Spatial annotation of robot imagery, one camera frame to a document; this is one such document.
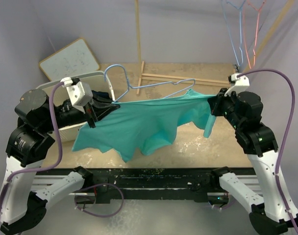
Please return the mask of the blue wire hanger navy shirt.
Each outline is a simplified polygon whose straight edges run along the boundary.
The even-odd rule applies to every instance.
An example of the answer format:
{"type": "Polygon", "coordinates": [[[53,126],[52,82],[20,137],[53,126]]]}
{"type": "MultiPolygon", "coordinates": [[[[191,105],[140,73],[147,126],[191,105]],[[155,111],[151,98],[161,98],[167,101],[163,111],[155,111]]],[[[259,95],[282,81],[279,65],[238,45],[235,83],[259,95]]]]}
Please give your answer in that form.
{"type": "Polygon", "coordinates": [[[245,0],[222,0],[221,7],[223,18],[225,21],[227,33],[232,46],[232,52],[235,57],[237,66],[241,66],[244,61],[244,46],[243,46],[243,27],[242,16],[245,0]]]}

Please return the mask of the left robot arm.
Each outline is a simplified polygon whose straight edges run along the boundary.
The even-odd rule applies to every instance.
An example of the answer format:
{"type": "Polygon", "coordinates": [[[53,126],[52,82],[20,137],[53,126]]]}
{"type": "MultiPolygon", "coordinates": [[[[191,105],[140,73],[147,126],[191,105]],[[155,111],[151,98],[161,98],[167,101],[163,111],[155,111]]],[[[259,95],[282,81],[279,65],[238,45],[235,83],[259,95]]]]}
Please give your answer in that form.
{"type": "Polygon", "coordinates": [[[81,122],[94,127],[95,122],[119,106],[107,99],[92,97],[79,111],[65,101],[55,106],[52,95],[34,89],[27,91],[15,107],[17,128],[6,147],[6,171],[0,191],[0,234],[19,235],[34,228],[48,209],[75,191],[88,192],[94,184],[92,172],[76,167],[65,178],[40,191],[32,191],[35,175],[48,150],[61,143],[59,128],[81,122]]]}

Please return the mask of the navy blue t shirt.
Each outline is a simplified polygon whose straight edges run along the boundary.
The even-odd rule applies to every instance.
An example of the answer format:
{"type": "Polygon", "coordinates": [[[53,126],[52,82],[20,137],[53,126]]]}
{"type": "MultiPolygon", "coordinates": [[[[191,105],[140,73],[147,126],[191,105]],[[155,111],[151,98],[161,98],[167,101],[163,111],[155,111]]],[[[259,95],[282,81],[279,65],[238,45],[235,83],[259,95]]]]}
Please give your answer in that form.
{"type": "Polygon", "coordinates": [[[108,99],[108,100],[112,100],[112,98],[110,97],[108,92],[100,92],[100,91],[94,91],[92,90],[92,94],[93,94],[93,99],[97,100],[98,98],[101,99],[108,99]]]}

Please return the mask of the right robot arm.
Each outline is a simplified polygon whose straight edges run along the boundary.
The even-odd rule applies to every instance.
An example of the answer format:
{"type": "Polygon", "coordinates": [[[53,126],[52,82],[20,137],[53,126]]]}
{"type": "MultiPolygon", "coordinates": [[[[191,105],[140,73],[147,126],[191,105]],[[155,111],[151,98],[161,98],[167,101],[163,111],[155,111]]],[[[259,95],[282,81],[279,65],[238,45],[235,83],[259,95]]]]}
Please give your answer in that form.
{"type": "Polygon", "coordinates": [[[228,94],[222,88],[208,103],[212,115],[225,117],[234,128],[237,143],[253,166],[262,195],[242,183],[226,166],[212,171],[211,188],[229,192],[246,209],[260,235],[280,235],[289,228],[298,228],[298,209],[287,191],[281,169],[276,166],[275,135],[261,122],[261,98],[252,92],[228,94]]]}

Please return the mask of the teal green t shirt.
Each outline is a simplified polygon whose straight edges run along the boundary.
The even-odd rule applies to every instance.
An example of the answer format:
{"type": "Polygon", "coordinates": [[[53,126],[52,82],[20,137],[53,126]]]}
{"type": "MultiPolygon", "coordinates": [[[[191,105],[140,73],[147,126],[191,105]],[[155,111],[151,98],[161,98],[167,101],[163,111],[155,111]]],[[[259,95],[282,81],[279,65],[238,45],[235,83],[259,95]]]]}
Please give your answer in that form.
{"type": "Polygon", "coordinates": [[[189,89],[177,97],[120,102],[119,109],[96,122],[95,128],[88,124],[80,128],[72,151],[94,148],[105,153],[114,149],[128,162],[136,149],[148,156],[173,144],[177,128],[189,122],[208,138],[216,120],[208,103],[211,97],[189,89]]]}

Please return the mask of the pink wire hanger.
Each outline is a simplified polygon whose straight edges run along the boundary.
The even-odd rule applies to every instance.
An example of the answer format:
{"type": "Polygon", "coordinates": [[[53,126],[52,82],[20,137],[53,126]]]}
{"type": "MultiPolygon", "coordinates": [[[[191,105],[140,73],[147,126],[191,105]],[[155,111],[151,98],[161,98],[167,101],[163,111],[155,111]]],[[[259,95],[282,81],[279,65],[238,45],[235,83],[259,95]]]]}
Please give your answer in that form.
{"type": "Polygon", "coordinates": [[[248,62],[248,69],[252,69],[255,67],[256,63],[256,47],[257,47],[257,39],[259,35],[259,23],[260,23],[260,15],[262,12],[262,9],[266,3],[266,0],[263,0],[261,2],[261,5],[255,6],[251,1],[246,0],[245,5],[242,9],[242,30],[243,30],[243,40],[244,40],[244,49],[245,49],[245,55],[248,62]],[[252,48],[252,58],[249,58],[249,47],[247,46],[247,32],[246,32],[246,7],[252,8],[256,12],[256,23],[254,28],[254,38],[253,38],[253,48],[252,48]]]}

